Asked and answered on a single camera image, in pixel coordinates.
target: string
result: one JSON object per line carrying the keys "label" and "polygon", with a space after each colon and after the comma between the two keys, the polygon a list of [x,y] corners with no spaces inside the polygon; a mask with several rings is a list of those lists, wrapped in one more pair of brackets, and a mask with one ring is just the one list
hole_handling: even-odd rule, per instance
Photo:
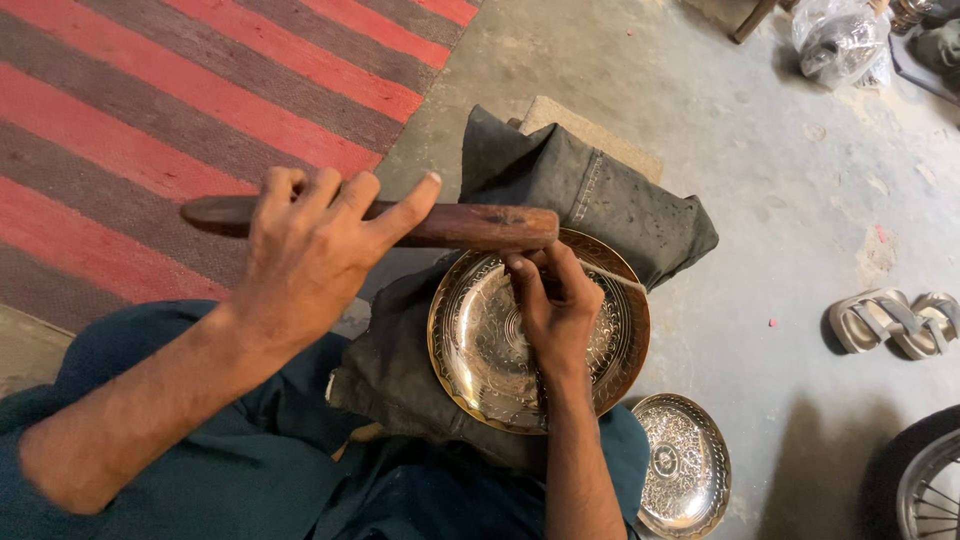
{"label": "string", "polygon": [[604,270],[603,268],[600,268],[599,266],[596,266],[594,264],[590,264],[585,260],[577,259],[577,262],[579,262],[580,265],[584,267],[584,269],[589,270],[590,272],[596,272],[597,274],[600,274],[604,278],[609,278],[611,280],[614,280],[615,282],[620,283],[621,285],[625,285],[632,289],[638,290],[641,293],[643,293],[643,296],[647,295],[647,287],[643,286],[643,283],[631,282],[630,280],[624,278],[623,276],[617,276],[613,272],[608,272],[607,270]]}

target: stitching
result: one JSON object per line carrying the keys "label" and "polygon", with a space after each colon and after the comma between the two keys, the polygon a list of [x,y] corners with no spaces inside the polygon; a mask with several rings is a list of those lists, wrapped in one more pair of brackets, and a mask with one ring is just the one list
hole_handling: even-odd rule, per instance
{"label": "stitching", "polygon": [[573,215],[571,225],[576,225],[587,215],[587,204],[590,202],[590,194],[593,193],[593,185],[596,183],[597,176],[600,174],[600,164],[602,162],[603,151],[598,150],[596,160],[593,162],[593,170],[590,171],[590,177],[587,180],[587,187],[584,188],[584,194],[580,197],[580,205],[577,207],[577,212]]}

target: fingernail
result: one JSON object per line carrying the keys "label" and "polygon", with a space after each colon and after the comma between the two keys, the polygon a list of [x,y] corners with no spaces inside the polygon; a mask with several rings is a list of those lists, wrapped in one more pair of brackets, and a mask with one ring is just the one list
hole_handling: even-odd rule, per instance
{"label": "fingernail", "polygon": [[506,263],[507,266],[510,266],[511,268],[513,268],[514,270],[519,270],[520,268],[523,268],[523,259],[516,253],[511,253],[507,255],[507,257],[504,259],[503,262]]}

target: tire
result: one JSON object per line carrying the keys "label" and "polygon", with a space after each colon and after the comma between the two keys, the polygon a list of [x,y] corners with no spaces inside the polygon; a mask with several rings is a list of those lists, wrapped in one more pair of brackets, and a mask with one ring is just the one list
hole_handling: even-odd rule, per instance
{"label": "tire", "polygon": [[861,523],[869,538],[901,540],[897,490],[907,466],[924,448],[960,430],[960,405],[935,412],[900,432],[867,469],[861,492]]}

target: engraved silver plate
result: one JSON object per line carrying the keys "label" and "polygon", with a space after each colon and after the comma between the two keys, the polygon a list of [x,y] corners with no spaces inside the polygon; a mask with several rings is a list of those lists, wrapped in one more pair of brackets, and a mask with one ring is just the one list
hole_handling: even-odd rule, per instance
{"label": "engraved silver plate", "polygon": [[[630,266],[599,240],[566,229],[560,240],[578,258],[636,281]],[[500,430],[544,434],[545,396],[503,270],[497,253],[473,251],[450,268],[430,308],[430,361],[446,392],[474,418]],[[588,276],[607,294],[586,357],[600,415],[640,372],[650,343],[650,313],[639,291],[593,272]]]}
{"label": "engraved silver plate", "polygon": [[650,439],[650,467],[637,518],[665,538],[702,538],[730,498],[727,444],[713,420],[684,396],[656,394],[634,407]]}

